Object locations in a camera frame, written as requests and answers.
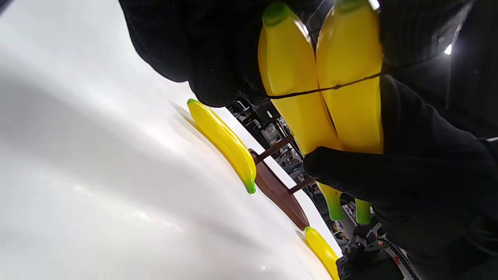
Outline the person's left hand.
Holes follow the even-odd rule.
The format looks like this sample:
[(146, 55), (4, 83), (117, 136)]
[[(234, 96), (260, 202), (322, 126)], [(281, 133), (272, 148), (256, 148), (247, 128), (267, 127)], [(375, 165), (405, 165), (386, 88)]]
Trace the person's left hand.
[[(262, 14), (272, 0), (121, 0), (132, 45), (152, 69), (188, 82), (199, 101), (228, 106), (238, 94), (265, 101), (258, 69)], [(381, 0), (383, 68), (443, 53), (473, 0)]]

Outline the person's right hand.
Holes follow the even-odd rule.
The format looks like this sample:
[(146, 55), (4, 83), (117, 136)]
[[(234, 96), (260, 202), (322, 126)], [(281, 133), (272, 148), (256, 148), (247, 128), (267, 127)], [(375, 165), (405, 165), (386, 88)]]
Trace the person's right hand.
[(416, 92), (380, 79), (384, 152), (316, 148), (318, 182), (370, 202), (424, 280), (496, 280), (497, 140), (447, 122)]

